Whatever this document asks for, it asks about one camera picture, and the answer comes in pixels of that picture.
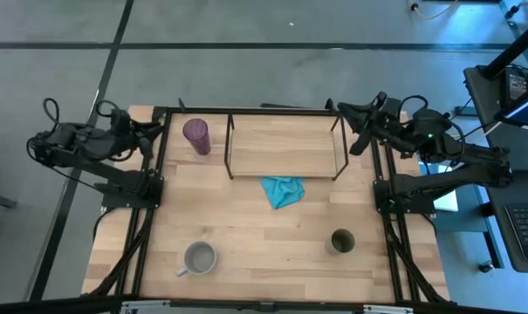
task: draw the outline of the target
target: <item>wooden table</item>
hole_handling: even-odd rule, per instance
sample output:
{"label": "wooden table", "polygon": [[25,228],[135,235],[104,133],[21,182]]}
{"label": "wooden table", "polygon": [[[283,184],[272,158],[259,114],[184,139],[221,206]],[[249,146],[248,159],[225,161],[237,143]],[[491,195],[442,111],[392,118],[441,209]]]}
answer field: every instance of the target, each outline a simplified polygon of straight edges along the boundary
{"label": "wooden table", "polygon": [[[130,108],[138,121],[150,121],[152,111],[152,106]],[[204,119],[209,125],[209,155],[197,155],[182,135],[183,124],[193,118]],[[301,131],[317,132],[324,126],[327,129],[333,123],[331,117],[252,115],[246,119],[235,116],[235,130],[250,124],[268,126],[270,130],[280,126],[297,130],[300,135],[304,134]],[[306,179],[305,196],[300,202],[274,210],[257,177],[235,176],[230,180],[227,175],[223,164],[226,123],[225,114],[172,115],[163,170],[164,196],[154,215],[141,295],[164,299],[392,303],[386,240],[381,216],[374,206],[370,148],[359,157],[350,156],[349,166],[338,180]],[[347,144],[351,145],[356,134],[347,124],[346,131]],[[341,149],[335,142],[340,140],[339,133],[333,133],[332,149]],[[250,141],[243,139],[242,143],[249,145]],[[275,147],[268,144],[264,147]],[[279,141],[273,149],[279,154],[288,153],[289,147],[281,147]],[[322,148],[296,149],[307,149],[310,156],[313,150]],[[300,156],[289,162],[308,169],[324,167],[328,173],[332,170],[331,165],[316,164],[313,158]],[[342,156],[337,152],[335,156],[339,166]],[[381,156],[387,176],[385,154]],[[245,160],[252,163],[249,167],[242,165],[243,169],[269,168],[273,163],[285,167],[280,161],[273,155]],[[139,168],[140,163],[141,155],[135,154],[118,167]],[[416,159],[401,160],[397,154],[395,164],[399,173],[420,174]],[[120,258],[129,217],[129,209],[118,209],[100,223],[84,292],[96,288]],[[438,293],[448,297],[434,230],[420,215],[406,218],[415,263]],[[339,228],[349,229],[356,245],[349,253],[330,256],[324,249],[325,239]],[[218,250],[216,268],[204,276],[176,277],[185,249],[200,239],[211,242]],[[404,296],[409,298],[405,268],[401,261],[399,264]],[[131,290],[135,261],[130,265],[125,291]]]}

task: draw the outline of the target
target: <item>gray mug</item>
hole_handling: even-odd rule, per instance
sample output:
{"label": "gray mug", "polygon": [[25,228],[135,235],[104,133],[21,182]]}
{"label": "gray mug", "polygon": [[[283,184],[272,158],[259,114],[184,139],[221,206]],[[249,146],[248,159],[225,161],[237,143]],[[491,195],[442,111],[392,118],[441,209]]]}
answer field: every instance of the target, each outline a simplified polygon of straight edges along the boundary
{"label": "gray mug", "polygon": [[215,268],[217,251],[211,244],[198,241],[190,244],[184,253],[184,266],[176,271],[176,276],[186,274],[203,275]]}
{"label": "gray mug", "polygon": [[326,250],[330,254],[350,252],[354,248],[354,236],[347,229],[337,229],[326,240]]}

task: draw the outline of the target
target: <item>teal cloth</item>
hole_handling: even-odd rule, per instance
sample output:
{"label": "teal cloth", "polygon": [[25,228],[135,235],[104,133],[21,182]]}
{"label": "teal cloth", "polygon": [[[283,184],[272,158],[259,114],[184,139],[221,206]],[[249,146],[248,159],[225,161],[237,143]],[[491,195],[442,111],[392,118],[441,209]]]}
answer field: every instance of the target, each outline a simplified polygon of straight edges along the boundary
{"label": "teal cloth", "polygon": [[274,209],[293,204],[305,196],[301,178],[264,177],[260,181]]}

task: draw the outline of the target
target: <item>gray floor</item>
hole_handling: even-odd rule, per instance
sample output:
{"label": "gray floor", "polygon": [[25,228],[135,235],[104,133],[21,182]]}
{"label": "gray floor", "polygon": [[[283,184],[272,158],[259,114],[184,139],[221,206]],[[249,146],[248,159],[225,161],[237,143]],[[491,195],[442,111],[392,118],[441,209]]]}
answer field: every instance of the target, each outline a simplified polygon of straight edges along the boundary
{"label": "gray floor", "polygon": [[[0,41],[111,42],[124,3],[2,0]],[[447,5],[420,4],[425,14]],[[528,10],[518,13],[514,22],[520,30],[528,27]],[[409,14],[404,0],[136,0],[124,41],[502,44],[513,38],[494,4],[460,3],[439,19],[423,21]],[[106,97],[122,107],[176,106],[178,97],[187,106],[272,102],[322,107],[330,97],[336,102],[365,103],[382,90],[396,98],[422,94],[433,108],[450,111],[469,98],[463,68],[487,64],[497,54],[120,51]],[[40,103],[53,97],[61,106],[62,120],[85,121],[107,56],[106,50],[0,50],[0,194],[19,202],[14,209],[0,208],[0,303],[26,298],[64,182],[24,151],[29,137],[50,127]],[[516,62],[525,65],[523,58]],[[467,132],[478,122],[461,119],[460,124]],[[85,176],[85,180],[95,179]],[[99,202],[96,192],[78,189],[45,297],[79,294]],[[509,261],[504,270],[475,272],[475,265],[488,259],[482,237],[440,234],[438,241],[452,299],[471,306],[528,311],[528,274],[515,272]]]}

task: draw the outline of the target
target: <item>purple tumbler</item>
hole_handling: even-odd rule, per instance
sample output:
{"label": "purple tumbler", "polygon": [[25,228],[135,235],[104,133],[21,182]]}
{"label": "purple tumbler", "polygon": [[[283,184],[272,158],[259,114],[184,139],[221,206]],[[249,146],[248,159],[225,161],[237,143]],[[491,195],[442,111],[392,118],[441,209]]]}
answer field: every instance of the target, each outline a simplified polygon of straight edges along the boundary
{"label": "purple tumbler", "polygon": [[192,119],[186,122],[182,133],[198,154],[209,154],[211,144],[209,143],[208,124],[204,120]]}

